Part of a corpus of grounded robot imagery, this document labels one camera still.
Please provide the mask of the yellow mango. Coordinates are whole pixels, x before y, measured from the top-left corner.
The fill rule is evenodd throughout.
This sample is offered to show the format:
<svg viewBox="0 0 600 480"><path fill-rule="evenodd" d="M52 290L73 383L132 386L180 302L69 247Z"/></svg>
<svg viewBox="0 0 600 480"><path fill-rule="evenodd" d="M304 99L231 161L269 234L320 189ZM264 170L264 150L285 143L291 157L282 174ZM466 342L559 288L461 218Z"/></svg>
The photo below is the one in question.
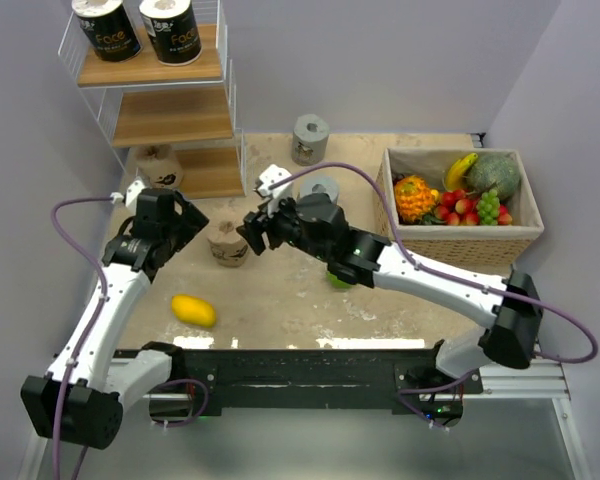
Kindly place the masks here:
<svg viewBox="0 0 600 480"><path fill-rule="evenodd" d="M212 328L217 321L213 306L197 297L175 295L171 300L174 316L181 322L203 328Z"/></svg>

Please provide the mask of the orange pineapple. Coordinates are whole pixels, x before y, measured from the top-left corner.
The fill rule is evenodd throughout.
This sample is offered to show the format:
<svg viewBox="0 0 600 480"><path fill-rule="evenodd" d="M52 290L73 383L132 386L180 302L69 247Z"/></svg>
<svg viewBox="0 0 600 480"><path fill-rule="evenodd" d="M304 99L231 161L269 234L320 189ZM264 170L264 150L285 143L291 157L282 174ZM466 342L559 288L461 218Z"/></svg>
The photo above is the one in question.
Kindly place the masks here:
<svg viewBox="0 0 600 480"><path fill-rule="evenodd" d="M438 203L439 192L421 177L411 175L393 186L396 210L405 224L419 223Z"/></svg>

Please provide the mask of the green grapes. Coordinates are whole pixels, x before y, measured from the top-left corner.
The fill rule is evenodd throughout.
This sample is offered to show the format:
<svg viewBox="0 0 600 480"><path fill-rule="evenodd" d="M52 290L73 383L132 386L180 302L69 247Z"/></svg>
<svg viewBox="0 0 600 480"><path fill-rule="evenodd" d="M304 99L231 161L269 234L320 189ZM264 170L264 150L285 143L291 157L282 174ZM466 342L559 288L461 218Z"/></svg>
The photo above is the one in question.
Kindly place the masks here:
<svg viewBox="0 0 600 480"><path fill-rule="evenodd" d="M494 226L500 216L500 199L498 191L493 188L482 193L477 205L477 213L481 225Z"/></svg>

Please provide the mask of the yellow banana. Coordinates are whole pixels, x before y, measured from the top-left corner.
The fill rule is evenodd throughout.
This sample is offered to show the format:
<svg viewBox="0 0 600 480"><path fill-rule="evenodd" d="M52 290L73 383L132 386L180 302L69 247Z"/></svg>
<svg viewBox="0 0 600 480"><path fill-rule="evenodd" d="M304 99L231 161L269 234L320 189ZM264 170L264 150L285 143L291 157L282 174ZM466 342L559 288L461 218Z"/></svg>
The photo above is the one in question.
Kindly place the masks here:
<svg viewBox="0 0 600 480"><path fill-rule="evenodd" d="M444 178L444 186L447 191L466 188L466 175L477 162L478 158L479 156L477 153L470 153L465 157L456 160L451 165Z"/></svg>

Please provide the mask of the green melon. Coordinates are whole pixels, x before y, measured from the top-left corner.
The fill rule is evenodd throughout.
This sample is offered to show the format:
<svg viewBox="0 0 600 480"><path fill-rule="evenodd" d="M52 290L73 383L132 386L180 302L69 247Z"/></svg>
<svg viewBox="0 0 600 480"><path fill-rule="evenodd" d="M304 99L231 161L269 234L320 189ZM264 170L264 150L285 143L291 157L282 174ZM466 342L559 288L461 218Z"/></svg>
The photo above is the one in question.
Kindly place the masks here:
<svg viewBox="0 0 600 480"><path fill-rule="evenodd" d="M500 200L509 199L521 181L518 163L512 154L481 154L466 175L467 185L476 192L495 189Z"/></svg>

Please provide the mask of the green lime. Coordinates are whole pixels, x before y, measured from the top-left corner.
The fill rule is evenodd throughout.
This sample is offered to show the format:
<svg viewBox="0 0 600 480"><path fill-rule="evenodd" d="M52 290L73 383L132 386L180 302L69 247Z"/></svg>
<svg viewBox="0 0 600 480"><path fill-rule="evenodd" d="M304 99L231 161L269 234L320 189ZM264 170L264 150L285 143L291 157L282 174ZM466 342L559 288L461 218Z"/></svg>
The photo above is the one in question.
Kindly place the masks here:
<svg viewBox="0 0 600 480"><path fill-rule="evenodd" d="M347 283L345 281L342 281L340 279L337 278L336 275L327 272L326 273L326 278L328 279L328 281L330 282L330 284L332 285L333 288L336 289L349 289L352 287L352 284Z"/></svg>

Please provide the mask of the wicker fruit basket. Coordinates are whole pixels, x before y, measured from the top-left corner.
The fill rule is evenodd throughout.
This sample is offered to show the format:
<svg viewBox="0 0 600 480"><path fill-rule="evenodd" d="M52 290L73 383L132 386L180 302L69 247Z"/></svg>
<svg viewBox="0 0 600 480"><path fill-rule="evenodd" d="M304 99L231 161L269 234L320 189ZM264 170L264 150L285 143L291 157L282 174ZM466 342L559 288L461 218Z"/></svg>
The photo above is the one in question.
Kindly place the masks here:
<svg viewBox="0 0 600 480"><path fill-rule="evenodd" d="M393 191L395 181L416 175L427 186L442 192L447 171L456 161L472 153L479 158L508 158L518 168L517 190L505 202L513 217L511 226L416 226L399 221ZM379 199L374 200L376 232L392 240L399 239L408 250L437 261L455 266L507 266L544 231L528 177L515 150L388 147L380 163L376 184L391 207L386 211Z"/></svg>

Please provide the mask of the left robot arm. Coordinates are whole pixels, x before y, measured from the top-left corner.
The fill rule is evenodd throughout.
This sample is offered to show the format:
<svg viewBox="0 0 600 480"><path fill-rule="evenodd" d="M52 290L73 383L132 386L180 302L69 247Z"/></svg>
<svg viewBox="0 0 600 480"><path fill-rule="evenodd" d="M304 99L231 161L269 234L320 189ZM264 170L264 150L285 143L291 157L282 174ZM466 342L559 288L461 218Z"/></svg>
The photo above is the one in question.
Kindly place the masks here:
<svg viewBox="0 0 600 480"><path fill-rule="evenodd" d="M21 399L36 433L54 443L103 450L117 435L124 413L160 387L180 390L185 355L172 344L150 342L123 369L110 365L136 304L158 271L208 224L177 190L133 184L123 195L131 217L90 262L97 282L65 347L43 376L29 376Z"/></svg>

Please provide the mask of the black paper roll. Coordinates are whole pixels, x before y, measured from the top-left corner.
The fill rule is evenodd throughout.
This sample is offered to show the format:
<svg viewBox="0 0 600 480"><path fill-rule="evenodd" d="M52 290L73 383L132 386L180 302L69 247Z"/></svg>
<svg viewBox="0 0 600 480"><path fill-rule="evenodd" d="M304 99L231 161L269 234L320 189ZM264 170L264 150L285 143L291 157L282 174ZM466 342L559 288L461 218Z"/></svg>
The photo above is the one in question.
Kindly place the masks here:
<svg viewBox="0 0 600 480"><path fill-rule="evenodd" d="M183 66L200 56L202 44L191 0L143 0L139 13L160 63Z"/></svg>
<svg viewBox="0 0 600 480"><path fill-rule="evenodd" d="M73 0L71 7L100 60L124 62L141 51L141 43L122 0Z"/></svg>

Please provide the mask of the brown paper roll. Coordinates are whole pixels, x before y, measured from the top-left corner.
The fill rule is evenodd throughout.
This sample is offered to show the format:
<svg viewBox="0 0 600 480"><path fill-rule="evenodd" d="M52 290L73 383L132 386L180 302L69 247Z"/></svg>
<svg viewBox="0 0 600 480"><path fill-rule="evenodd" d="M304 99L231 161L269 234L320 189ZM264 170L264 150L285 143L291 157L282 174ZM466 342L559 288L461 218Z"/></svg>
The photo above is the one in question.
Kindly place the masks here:
<svg viewBox="0 0 600 480"><path fill-rule="evenodd" d="M211 225L207 240L211 254L219 265L238 268L245 263L249 245L237 232L234 220L220 220Z"/></svg>
<svg viewBox="0 0 600 480"><path fill-rule="evenodd" d="M177 189L180 186L184 171L171 145L133 147L129 154L155 188Z"/></svg>

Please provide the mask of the grey paper roll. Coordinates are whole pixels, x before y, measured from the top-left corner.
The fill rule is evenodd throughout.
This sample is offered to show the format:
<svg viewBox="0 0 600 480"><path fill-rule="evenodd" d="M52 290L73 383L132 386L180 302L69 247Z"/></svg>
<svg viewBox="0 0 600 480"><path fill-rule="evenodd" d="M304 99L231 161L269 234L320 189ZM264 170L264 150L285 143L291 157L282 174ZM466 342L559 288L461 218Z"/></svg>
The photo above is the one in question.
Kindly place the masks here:
<svg viewBox="0 0 600 480"><path fill-rule="evenodd" d="M297 199L302 199L311 194L324 193L329 196L333 204L338 203L340 188L338 183L330 176L315 175L304 180L299 188Z"/></svg>
<svg viewBox="0 0 600 480"><path fill-rule="evenodd" d="M311 166L324 159L330 135L329 125L315 114L297 118L291 145L292 160L301 166Z"/></svg>

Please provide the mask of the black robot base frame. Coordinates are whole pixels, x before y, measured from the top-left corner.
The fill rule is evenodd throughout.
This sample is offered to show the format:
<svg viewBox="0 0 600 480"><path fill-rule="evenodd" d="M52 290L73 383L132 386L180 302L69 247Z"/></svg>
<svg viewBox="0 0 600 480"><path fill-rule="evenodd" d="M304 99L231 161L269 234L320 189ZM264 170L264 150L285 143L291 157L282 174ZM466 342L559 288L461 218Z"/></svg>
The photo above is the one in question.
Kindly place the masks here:
<svg viewBox="0 0 600 480"><path fill-rule="evenodd" d="M460 385L434 368L434 349L184 350L158 342L169 355L169 379L199 386L168 387L207 416L226 409L388 410L422 412L451 427L473 399L568 398L560 364L535 360L526 370L486 365Z"/></svg>

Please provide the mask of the red apples cluster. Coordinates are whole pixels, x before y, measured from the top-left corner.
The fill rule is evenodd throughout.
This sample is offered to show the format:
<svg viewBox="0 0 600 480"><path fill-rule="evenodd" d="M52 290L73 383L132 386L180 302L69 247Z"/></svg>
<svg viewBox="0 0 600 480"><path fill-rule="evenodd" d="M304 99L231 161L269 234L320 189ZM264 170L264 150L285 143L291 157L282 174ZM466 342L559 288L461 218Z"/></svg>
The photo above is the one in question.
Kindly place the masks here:
<svg viewBox="0 0 600 480"><path fill-rule="evenodd" d="M436 224L450 226L488 226L480 224L476 209L482 193L469 194L462 189L445 192L432 211L432 221ZM500 200L500 204L498 224L494 226L511 226L513 217L504 201Z"/></svg>

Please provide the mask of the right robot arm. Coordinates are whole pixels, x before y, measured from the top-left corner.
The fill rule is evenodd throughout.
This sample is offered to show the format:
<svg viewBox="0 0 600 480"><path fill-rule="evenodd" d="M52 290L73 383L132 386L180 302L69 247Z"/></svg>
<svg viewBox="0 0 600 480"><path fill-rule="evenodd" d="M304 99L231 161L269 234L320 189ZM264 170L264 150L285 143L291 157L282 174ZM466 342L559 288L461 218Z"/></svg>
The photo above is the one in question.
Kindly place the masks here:
<svg viewBox="0 0 600 480"><path fill-rule="evenodd" d="M504 279L440 262L426 267L420 257L407 259L398 243L351 226L324 194L286 198L275 210L262 204L237 231L257 255L287 244L324 262L345 283L414 295L472 320L474 329L436 344L425 369L436 392L449 392L461 376L489 363L519 370L531 363L542 310L516 298L538 297L527 274Z"/></svg>

